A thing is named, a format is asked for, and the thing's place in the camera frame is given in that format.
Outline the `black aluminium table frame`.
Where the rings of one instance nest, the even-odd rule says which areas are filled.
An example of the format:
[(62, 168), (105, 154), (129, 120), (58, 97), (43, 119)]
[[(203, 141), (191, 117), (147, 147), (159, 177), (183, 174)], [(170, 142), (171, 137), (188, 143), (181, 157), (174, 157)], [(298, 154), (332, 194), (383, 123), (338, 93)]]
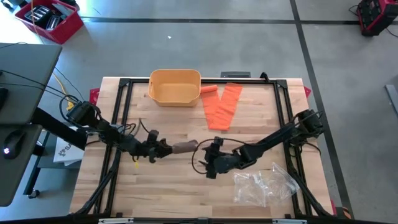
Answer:
[[(242, 142), (257, 142), (308, 108), (299, 78), (265, 81), (240, 78), (243, 89), (228, 131), (207, 127), (201, 104), (194, 107), (161, 107), (149, 96), (146, 78), (103, 78), (97, 102), (106, 119), (117, 122), (143, 122), (137, 138), (145, 140), (156, 129), (169, 144), (195, 139), (202, 147), (215, 136), (224, 139), (229, 152)], [(155, 163), (141, 157), (133, 161), (121, 155), (115, 183), (108, 184), (101, 210), (134, 218), (282, 218), (301, 211), (314, 214), (309, 199), (298, 192), (292, 198), (267, 207), (234, 201), (233, 173), (208, 179), (203, 174), (204, 152), (172, 154)]]

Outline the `red and black equipment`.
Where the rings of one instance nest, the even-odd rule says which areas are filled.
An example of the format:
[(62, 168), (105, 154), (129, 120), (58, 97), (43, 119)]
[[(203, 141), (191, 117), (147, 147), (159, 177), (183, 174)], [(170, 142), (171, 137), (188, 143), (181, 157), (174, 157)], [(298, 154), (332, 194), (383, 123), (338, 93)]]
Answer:
[(376, 36), (398, 17), (398, 0), (361, 0), (356, 12), (361, 34)]

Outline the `orange elastic bandage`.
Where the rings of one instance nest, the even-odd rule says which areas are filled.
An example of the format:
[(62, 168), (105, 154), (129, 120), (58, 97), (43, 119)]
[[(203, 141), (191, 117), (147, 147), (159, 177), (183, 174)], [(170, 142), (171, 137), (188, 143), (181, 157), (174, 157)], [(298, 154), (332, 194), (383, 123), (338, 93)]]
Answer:
[(229, 130), (242, 90), (243, 86), (240, 84), (227, 83), (222, 96), (219, 96), (217, 85), (201, 88), (200, 96), (208, 129)]

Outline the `red plastic crate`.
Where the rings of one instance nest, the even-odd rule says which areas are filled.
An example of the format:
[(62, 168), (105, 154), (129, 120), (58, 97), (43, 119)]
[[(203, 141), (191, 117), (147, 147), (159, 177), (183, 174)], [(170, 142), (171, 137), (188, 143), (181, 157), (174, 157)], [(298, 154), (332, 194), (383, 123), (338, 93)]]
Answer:
[[(42, 5), (51, 10), (55, 10), (62, 18), (62, 22), (54, 30), (45, 30), (35, 23), (24, 19), (25, 13), (33, 11), (34, 6)], [(15, 13), (16, 19), (20, 20), (32, 32), (41, 37), (45, 37), (57, 44), (64, 44), (76, 31), (83, 26), (83, 21), (78, 15), (78, 10), (60, 0), (32, 0)]]

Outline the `black desk support beam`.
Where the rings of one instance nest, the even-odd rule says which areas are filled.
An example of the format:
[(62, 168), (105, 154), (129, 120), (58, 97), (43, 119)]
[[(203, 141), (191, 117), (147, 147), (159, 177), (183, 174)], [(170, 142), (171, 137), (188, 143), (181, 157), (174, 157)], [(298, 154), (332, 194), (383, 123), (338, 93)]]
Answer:
[(86, 134), (71, 129), (66, 124), (55, 119), (53, 116), (40, 108), (36, 108), (31, 119), (32, 124), (39, 124), (48, 132), (56, 135), (64, 141), (85, 150), (87, 141)]

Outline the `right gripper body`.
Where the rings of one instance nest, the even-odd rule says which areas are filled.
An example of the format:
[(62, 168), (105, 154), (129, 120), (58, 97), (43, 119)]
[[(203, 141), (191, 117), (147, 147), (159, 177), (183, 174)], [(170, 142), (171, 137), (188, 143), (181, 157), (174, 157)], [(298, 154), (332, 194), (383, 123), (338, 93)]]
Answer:
[(223, 139), (215, 137), (213, 142), (209, 145), (212, 147), (211, 155), (205, 156), (208, 163), (206, 169), (206, 178), (215, 179), (217, 174), (227, 173), (229, 170), (234, 169), (236, 165), (236, 156), (234, 154), (224, 153), (220, 151), (223, 145)]

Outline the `silver bracket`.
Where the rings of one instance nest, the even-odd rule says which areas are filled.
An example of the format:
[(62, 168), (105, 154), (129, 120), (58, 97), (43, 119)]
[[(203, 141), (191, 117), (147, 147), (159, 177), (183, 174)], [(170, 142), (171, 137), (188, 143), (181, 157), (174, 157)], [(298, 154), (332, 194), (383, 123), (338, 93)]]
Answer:
[(306, 220), (297, 219), (273, 219), (272, 224), (308, 224)]
[(104, 218), (99, 219), (98, 224), (133, 224), (133, 218)]

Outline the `brown elastic bandage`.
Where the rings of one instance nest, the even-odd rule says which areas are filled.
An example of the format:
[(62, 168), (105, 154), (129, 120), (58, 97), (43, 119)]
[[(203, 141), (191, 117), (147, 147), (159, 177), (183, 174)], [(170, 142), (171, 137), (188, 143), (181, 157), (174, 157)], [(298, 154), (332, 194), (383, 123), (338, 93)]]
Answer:
[(190, 140), (187, 142), (179, 142), (172, 146), (172, 153), (173, 154), (181, 154), (187, 152), (194, 152), (197, 149), (198, 141), (197, 140)]

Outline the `clear plastic bag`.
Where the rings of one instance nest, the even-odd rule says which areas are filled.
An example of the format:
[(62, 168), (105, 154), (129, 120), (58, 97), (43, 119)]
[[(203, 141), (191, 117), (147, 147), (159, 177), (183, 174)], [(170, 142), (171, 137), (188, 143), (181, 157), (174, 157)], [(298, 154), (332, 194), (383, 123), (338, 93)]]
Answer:
[(266, 207), (267, 185), (260, 171), (235, 172), (234, 202)]
[(275, 162), (272, 163), (271, 174), (266, 178), (266, 187), (272, 203), (281, 203), (300, 189), (297, 181)]

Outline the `grey desk top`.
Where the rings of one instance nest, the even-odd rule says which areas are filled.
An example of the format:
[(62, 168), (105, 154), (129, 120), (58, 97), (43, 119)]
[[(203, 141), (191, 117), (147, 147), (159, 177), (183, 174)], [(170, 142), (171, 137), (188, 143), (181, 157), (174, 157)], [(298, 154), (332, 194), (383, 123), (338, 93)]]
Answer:
[(60, 45), (0, 43), (0, 88), (8, 90), (0, 124), (27, 124), (62, 51)]

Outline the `grey desk base with caster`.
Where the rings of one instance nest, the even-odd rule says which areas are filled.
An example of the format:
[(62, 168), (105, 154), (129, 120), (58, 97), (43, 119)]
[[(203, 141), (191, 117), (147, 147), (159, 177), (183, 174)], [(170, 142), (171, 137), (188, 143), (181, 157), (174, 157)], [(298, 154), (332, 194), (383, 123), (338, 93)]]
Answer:
[(55, 147), (57, 137), (46, 131), (42, 132), (36, 146), (33, 150), (33, 155), (36, 156), (32, 172), (26, 183), (23, 194), (29, 199), (36, 198), (40, 195), (40, 191), (35, 189), (35, 183), (40, 174), (41, 169), (79, 169), (81, 161), (74, 162), (68, 166), (62, 163), (53, 162), (55, 155)]

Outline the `white printed box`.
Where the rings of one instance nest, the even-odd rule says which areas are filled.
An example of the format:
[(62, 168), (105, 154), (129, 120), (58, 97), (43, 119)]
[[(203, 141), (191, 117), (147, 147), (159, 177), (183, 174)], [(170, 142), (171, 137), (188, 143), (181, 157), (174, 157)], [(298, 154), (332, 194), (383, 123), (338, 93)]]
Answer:
[(83, 156), (84, 150), (57, 137), (55, 153), (53, 157), (54, 163), (63, 164), (64, 166), (70, 166), (73, 163), (81, 161), (83, 159)]

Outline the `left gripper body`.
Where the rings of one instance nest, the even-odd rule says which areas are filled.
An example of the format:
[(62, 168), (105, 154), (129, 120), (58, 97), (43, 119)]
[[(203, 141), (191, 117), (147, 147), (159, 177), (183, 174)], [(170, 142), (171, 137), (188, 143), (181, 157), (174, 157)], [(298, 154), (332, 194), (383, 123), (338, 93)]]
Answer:
[(144, 149), (147, 152), (150, 163), (155, 163), (156, 158), (163, 158), (160, 142), (157, 140), (159, 132), (152, 129), (149, 131), (147, 140), (144, 141)]

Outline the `black case with silver parts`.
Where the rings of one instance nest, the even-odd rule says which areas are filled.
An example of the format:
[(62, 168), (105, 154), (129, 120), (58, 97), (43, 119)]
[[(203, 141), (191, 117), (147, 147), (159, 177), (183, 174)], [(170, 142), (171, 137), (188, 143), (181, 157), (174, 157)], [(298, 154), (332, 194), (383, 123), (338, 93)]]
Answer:
[(54, 30), (62, 22), (61, 16), (55, 10), (42, 5), (34, 6), (33, 11), (25, 13), (24, 19), (45, 30)]

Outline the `dark desk top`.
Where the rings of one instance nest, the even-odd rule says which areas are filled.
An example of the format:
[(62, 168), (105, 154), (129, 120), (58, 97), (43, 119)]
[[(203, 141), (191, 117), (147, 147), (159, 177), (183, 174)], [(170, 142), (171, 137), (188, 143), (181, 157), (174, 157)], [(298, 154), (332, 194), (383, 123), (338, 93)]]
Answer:
[[(5, 159), (2, 155), (4, 140), (16, 130), (25, 132), (21, 152), (15, 159)], [(42, 126), (38, 124), (0, 126), (0, 207), (12, 203), (41, 131)]]

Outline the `yellow plastic bin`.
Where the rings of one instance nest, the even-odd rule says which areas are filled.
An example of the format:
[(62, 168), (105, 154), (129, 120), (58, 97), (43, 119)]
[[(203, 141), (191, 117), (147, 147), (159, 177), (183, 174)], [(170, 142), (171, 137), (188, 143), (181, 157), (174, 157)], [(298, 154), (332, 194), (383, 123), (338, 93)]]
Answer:
[(148, 95), (163, 107), (192, 107), (198, 103), (201, 74), (194, 69), (158, 69), (151, 73)]

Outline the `grey metal bar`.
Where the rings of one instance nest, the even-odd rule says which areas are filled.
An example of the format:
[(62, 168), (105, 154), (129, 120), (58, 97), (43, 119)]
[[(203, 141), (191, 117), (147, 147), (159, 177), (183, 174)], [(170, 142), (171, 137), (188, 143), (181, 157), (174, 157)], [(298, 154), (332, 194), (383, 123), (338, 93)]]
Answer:
[(394, 111), (398, 117), (398, 91), (396, 90), (394, 85), (386, 85), (384, 88), (388, 94), (391, 105), (394, 108)]

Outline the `black computer mouse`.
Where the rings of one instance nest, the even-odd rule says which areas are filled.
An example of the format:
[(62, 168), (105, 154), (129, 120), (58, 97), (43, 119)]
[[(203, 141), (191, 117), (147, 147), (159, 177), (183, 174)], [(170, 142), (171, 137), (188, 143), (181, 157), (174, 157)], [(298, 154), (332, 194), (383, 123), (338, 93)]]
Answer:
[(15, 159), (20, 154), (24, 137), (25, 132), (22, 130), (9, 133), (2, 147), (2, 155), (5, 159)]

